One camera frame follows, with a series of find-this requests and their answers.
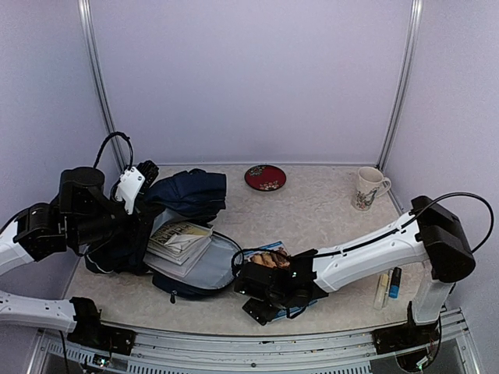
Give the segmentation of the blue white workbook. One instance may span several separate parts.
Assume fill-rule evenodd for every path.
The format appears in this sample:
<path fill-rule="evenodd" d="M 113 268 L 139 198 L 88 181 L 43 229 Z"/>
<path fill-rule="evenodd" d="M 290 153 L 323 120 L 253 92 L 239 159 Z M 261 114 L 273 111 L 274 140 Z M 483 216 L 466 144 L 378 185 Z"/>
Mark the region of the blue white workbook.
<path fill-rule="evenodd" d="M 287 308 L 281 310 L 275 319 L 294 319 L 303 314 L 306 309 L 326 298 L 328 293 L 317 283 L 317 272 L 313 270 L 313 261 L 317 259 L 318 251 L 311 249 L 297 255 L 290 255 L 281 242 L 266 245 L 256 249 L 242 249 L 231 260 L 232 272 L 239 275 L 245 263 L 253 262 L 270 268 L 278 267 L 288 270 L 288 302 Z"/>

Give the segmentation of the pink illustrated picture book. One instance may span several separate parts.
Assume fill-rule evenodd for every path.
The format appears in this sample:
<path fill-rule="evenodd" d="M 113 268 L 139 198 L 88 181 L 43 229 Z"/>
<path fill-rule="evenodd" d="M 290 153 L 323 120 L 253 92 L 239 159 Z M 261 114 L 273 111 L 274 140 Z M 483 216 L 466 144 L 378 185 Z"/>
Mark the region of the pink illustrated picture book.
<path fill-rule="evenodd" d="M 154 242 L 174 254 L 179 254 L 194 242 L 211 238 L 212 234 L 212 225 L 200 226 L 187 221 L 163 224 L 151 235 L 148 245 Z"/>

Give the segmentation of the navy blue student backpack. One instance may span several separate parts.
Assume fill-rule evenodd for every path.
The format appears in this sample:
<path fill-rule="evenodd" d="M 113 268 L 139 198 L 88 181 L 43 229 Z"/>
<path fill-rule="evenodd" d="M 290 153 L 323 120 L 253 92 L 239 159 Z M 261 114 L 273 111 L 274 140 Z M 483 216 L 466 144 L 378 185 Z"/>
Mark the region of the navy blue student backpack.
<path fill-rule="evenodd" d="M 85 266 L 98 274 L 151 274 L 171 303 L 215 296 L 234 281 L 231 261 L 241 249 L 211 223 L 225 208 L 227 177 L 199 168 L 158 175 L 148 161 L 120 176 L 112 199 L 134 209 L 143 203 L 154 209 L 153 217 L 89 246 Z"/>

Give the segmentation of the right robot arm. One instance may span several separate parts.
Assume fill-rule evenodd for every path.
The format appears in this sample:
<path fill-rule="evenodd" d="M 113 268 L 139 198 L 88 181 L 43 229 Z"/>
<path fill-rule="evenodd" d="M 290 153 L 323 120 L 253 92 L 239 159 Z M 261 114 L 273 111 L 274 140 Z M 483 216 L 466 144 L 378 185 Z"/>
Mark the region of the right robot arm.
<path fill-rule="evenodd" d="M 455 197 L 476 199 L 494 212 L 486 199 L 471 192 L 450 192 L 436 199 L 417 196 L 409 212 L 363 237 L 294 256 L 276 252 L 283 267 L 250 261 L 251 255 L 264 254 L 263 248 L 239 250 L 231 259 L 234 290 L 248 296 L 244 310 L 264 326 L 278 316 L 294 319 L 311 303 L 357 280 L 429 262 L 408 305 L 408 322 L 398 330 L 399 340 L 414 346 L 439 320 L 453 285 L 476 268 L 476 250 L 470 247 L 460 219 L 440 204 Z"/>

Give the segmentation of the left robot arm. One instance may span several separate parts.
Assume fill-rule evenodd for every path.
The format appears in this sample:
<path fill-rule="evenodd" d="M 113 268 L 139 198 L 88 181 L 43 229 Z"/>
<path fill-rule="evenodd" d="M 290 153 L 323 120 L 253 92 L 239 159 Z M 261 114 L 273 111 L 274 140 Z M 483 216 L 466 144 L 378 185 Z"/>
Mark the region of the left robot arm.
<path fill-rule="evenodd" d="M 150 234 L 162 211 L 143 201 L 158 176 L 146 161 L 123 172 L 112 198 L 104 195 L 104 173 L 78 167 L 61 173 L 58 195 L 20 211 L 1 229 L 1 272 L 84 245 L 100 247 L 120 235 L 137 242 Z M 69 341 L 101 350 L 129 346 L 133 333 L 106 326 L 89 298 L 47 300 L 1 293 L 2 323 L 66 333 Z"/>

